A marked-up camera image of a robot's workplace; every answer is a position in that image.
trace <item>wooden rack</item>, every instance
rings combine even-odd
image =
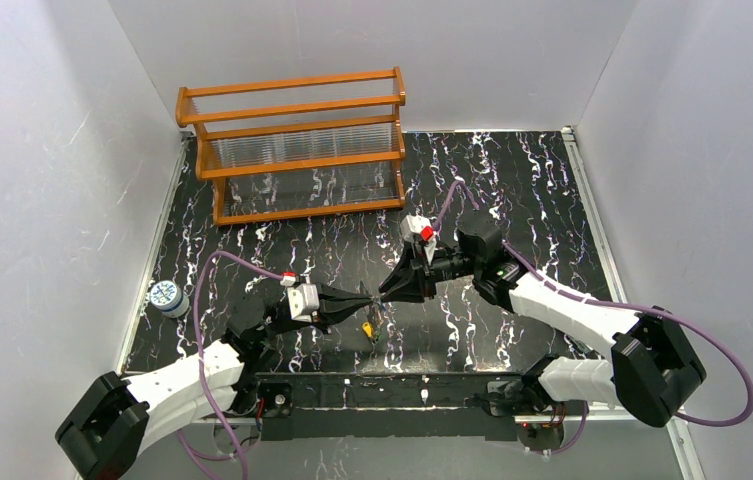
[[[198,102],[214,111],[201,111]],[[395,67],[182,87],[176,122],[196,131],[196,175],[214,186],[214,223],[233,225],[402,208],[402,105]],[[278,119],[286,122],[255,125]],[[232,123],[236,128],[227,128]]]

